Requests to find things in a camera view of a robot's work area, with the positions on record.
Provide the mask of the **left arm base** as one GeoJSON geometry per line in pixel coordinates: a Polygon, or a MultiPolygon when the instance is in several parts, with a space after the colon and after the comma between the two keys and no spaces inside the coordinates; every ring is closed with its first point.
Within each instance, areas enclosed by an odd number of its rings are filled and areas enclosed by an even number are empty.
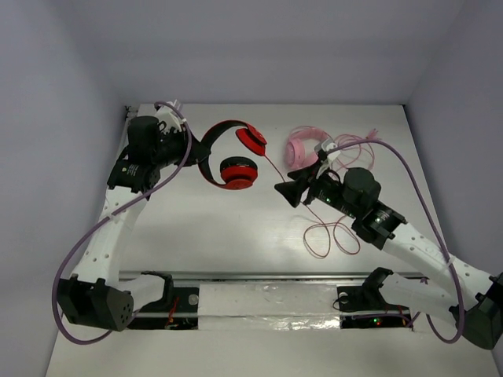
{"type": "Polygon", "coordinates": [[[197,330],[200,288],[178,286],[171,274],[153,271],[143,275],[159,276],[164,281],[160,300],[143,306],[128,324],[128,330],[197,330]]]}

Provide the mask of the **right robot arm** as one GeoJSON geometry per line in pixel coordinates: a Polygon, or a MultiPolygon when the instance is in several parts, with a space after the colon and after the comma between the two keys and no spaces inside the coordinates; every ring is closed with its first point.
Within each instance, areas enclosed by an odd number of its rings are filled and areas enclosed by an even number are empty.
{"type": "Polygon", "coordinates": [[[379,200],[380,184],[364,168],[350,168],[343,179],[319,163],[288,173],[274,186],[292,207],[318,199],[352,218],[356,236],[415,268],[433,286],[375,269],[358,298],[371,308],[400,305],[418,309],[453,325],[461,336],[492,350],[502,336],[502,276],[477,269],[454,255],[443,254],[400,213],[379,200]]]}

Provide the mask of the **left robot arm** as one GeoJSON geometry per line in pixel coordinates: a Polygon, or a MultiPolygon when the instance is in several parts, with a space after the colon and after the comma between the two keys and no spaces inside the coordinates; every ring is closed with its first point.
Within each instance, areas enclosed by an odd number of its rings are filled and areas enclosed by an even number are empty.
{"type": "Polygon", "coordinates": [[[207,155],[180,112],[130,120],[127,141],[108,176],[99,220],[68,252],[53,281],[53,318],[67,340],[85,344],[66,323],[109,336],[125,330],[146,306],[167,309],[174,303],[171,275],[146,271],[122,281],[120,262],[152,194],[207,155]]]}

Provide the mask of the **red black headphones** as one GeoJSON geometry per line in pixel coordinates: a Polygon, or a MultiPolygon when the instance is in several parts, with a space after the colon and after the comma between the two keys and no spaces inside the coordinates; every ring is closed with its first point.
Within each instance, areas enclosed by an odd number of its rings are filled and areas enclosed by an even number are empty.
{"type": "MultiPolygon", "coordinates": [[[[214,143],[228,130],[236,128],[235,134],[241,144],[253,154],[266,157],[267,141],[251,124],[241,120],[229,119],[215,124],[201,139],[201,144],[211,152],[214,143]]],[[[209,157],[198,163],[201,175],[210,184],[226,190],[243,190],[253,186],[258,177],[257,164],[245,156],[230,156],[219,165],[223,183],[217,182],[211,172],[209,157]]]]}

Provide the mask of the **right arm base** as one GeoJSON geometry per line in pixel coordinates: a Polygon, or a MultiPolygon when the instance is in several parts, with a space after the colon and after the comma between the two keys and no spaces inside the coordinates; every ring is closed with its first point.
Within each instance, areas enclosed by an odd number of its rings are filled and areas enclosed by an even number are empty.
{"type": "Polygon", "coordinates": [[[384,279],[393,275],[389,269],[377,268],[361,285],[337,288],[332,307],[340,314],[342,329],[413,329],[417,315],[405,306],[385,302],[380,293],[384,279]]]}

